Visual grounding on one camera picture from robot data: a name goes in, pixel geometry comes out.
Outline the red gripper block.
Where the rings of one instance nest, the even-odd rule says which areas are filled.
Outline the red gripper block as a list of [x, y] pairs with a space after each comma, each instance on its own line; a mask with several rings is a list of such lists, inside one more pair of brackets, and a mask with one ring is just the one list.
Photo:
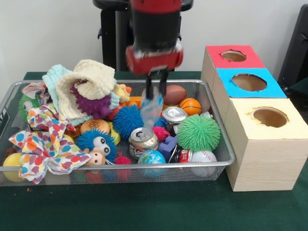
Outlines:
[[126, 61], [129, 70], [137, 76], [146, 75], [146, 99], [153, 99], [152, 86], [153, 72], [161, 71], [159, 92], [166, 95], [168, 71], [179, 67], [183, 61], [183, 48], [177, 45], [169, 51], [149, 52], [135, 49], [133, 46], [126, 48]]

